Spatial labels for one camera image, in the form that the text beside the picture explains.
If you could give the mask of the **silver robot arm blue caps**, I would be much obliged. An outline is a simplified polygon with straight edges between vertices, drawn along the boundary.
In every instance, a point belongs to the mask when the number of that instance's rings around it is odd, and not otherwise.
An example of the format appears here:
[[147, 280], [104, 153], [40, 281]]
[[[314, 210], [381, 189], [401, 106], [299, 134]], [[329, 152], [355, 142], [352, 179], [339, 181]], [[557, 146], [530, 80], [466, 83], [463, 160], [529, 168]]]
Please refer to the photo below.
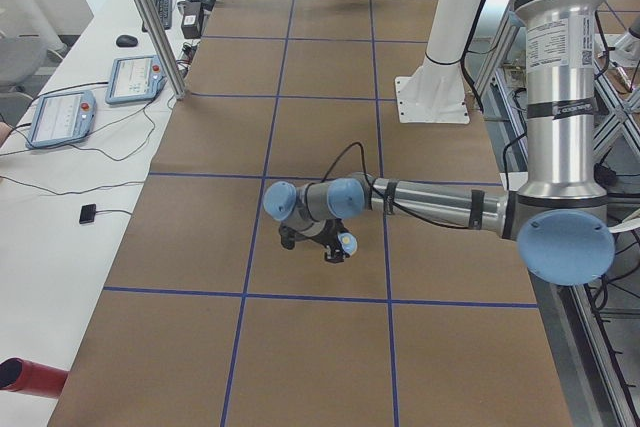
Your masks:
[[345, 221], [364, 210], [405, 214], [431, 225], [492, 231], [513, 240], [528, 270], [574, 286], [603, 275], [615, 256], [606, 224], [606, 191], [594, 178], [595, 14], [605, 0], [511, 0], [508, 13], [526, 32], [527, 179], [492, 197], [360, 171], [265, 192], [265, 211], [292, 249], [311, 240], [329, 262], [352, 256]]

